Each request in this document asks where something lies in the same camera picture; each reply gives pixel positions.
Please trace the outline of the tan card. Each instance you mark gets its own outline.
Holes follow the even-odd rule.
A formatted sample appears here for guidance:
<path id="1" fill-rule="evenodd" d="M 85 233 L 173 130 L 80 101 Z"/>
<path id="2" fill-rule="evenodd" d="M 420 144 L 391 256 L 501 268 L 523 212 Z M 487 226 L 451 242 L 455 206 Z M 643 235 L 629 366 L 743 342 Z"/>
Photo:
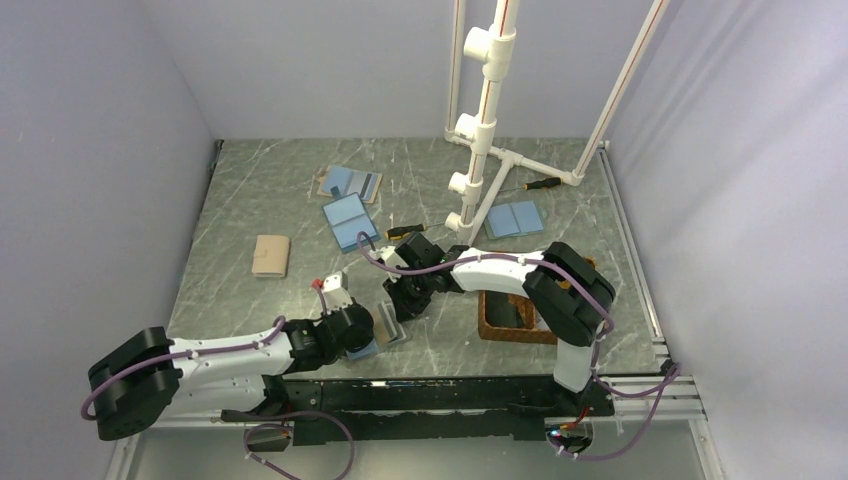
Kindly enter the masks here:
<path id="1" fill-rule="evenodd" d="M 374 333 L 378 344 L 385 348 L 409 339 L 403 326 L 397 321 L 395 309 L 390 301 L 383 301 L 377 305 Z"/>

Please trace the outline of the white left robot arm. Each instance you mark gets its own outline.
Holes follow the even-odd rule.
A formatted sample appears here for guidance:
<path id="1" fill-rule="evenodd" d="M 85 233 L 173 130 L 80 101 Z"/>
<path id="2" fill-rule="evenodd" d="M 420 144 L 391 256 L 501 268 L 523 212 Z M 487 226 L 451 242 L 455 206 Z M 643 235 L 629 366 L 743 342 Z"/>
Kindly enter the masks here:
<path id="1" fill-rule="evenodd" d="M 374 321 L 353 303 L 316 320 L 277 317 L 259 333 L 216 339 L 170 338 L 146 328 L 92 365 L 83 420 L 103 441 L 140 433 L 161 419 L 235 411 L 264 420 L 287 406 L 285 375 L 316 371 L 374 340 Z"/>

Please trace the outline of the tan card holder with cards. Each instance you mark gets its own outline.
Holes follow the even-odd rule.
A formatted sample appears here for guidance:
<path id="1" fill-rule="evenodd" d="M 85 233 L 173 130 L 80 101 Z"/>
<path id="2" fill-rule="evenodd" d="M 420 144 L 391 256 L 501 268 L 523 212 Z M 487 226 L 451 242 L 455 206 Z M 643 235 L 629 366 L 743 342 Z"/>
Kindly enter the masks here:
<path id="1" fill-rule="evenodd" d="M 382 179 L 381 173 L 331 165 L 325 169 L 323 175 L 319 178 L 317 194 L 333 197 L 333 192 L 337 190 L 342 197 L 358 194 L 365 204 L 372 204 L 376 201 Z"/>

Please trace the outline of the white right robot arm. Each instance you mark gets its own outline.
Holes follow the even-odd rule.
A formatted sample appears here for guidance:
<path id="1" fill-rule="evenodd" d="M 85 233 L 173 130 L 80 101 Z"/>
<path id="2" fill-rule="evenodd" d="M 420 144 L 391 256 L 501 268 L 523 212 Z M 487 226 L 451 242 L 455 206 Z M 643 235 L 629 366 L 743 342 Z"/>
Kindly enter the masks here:
<path id="1" fill-rule="evenodd" d="M 465 245 L 443 250 L 414 233 L 368 255 L 388 273 L 383 288 L 401 321 L 420 315 L 436 292 L 496 292 L 529 300 L 557 339 L 553 406 L 574 415 L 588 404 L 597 342 L 613 327 L 609 309 L 616 291 L 571 246 L 553 242 L 529 253 Z"/>

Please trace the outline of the grey leather card holder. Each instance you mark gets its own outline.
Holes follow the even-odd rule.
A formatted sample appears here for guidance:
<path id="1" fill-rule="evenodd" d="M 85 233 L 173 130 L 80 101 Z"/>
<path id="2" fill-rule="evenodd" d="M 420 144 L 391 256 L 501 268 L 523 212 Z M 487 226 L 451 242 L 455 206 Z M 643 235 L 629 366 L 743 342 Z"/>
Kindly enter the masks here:
<path id="1" fill-rule="evenodd" d="M 374 339 L 364 349 L 357 352 L 346 352 L 348 360 L 360 361 L 376 356 L 410 339 L 410 335 L 397 318 L 392 302 L 388 300 L 377 305 L 373 332 Z"/>

